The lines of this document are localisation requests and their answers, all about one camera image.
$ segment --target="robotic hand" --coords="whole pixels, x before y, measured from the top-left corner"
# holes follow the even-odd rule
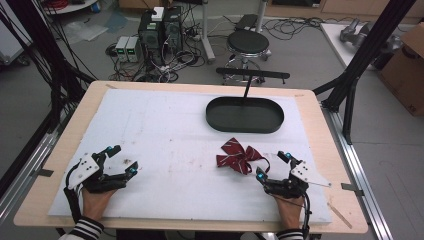
[[[66,187],[63,189],[71,208],[75,222],[81,218],[81,210],[78,201],[78,192],[81,184],[90,193],[103,193],[115,189],[125,188],[126,183],[137,174],[138,163],[134,162],[125,169],[123,174],[104,174],[106,156],[111,158],[121,151],[121,147],[107,147],[99,153],[93,153],[80,158],[80,162],[69,170],[66,176]]]
[[[310,201],[306,190],[308,183],[319,184],[330,187],[331,183],[322,177],[313,168],[309,167],[305,161],[297,160],[290,153],[279,151],[277,156],[285,163],[290,164],[289,178],[284,180],[269,179],[268,175],[258,167],[256,169],[256,179],[262,184],[265,193],[269,195],[282,196],[283,198],[304,198],[305,218],[303,221],[302,232],[304,238],[309,234],[309,215]]]

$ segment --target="striped sleeve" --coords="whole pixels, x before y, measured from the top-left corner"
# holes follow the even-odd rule
[[[84,240],[97,240],[100,237],[104,227],[101,223],[96,222],[87,217],[81,217],[77,222],[74,229],[69,233],[69,235],[63,236],[64,239],[84,239]]]
[[[276,234],[279,240],[303,240],[303,233],[300,229],[287,229]]]

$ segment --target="stool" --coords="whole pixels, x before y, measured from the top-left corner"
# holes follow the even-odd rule
[[[249,58],[265,56],[267,60],[266,52],[268,51],[269,41],[262,34],[249,31],[249,30],[239,30],[231,33],[227,39],[227,48],[233,55],[230,57],[230,60],[227,62],[225,67],[237,68],[231,63],[235,61],[241,62],[242,69],[248,69],[249,63],[254,65],[258,70],[260,67],[255,62],[249,60]],[[226,85],[228,79],[232,79],[234,75],[224,75],[224,83]],[[247,81],[248,76],[243,76],[243,81]],[[259,83],[264,82],[263,78],[255,79]]]

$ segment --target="black stand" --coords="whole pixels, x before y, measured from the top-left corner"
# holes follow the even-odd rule
[[[343,136],[352,144],[350,132],[352,126],[353,105],[356,84],[367,66],[377,56],[380,48],[390,37],[416,0],[391,0],[371,29],[363,44],[359,47],[346,70],[336,79],[314,89],[316,95],[334,88],[330,96],[322,102],[322,107],[338,112],[340,104],[346,98],[343,119]]]
[[[249,76],[243,97],[218,97],[206,107],[206,121],[215,130],[237,133],[273,133],[284,121],[284,111],[276,102],[247,97],[253,76],[289,78],[288,73],[248,69],[217,68],[217,73]]]

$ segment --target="cardboard box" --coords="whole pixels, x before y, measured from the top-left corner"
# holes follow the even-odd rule
[[[424,116],[424,23],[401,39],[404,47],[381,70],[380,79],[413,116]]]
[[[127,9],[153,9],[154,7],[167,7],[172,0],[119,0],[120,8]]]

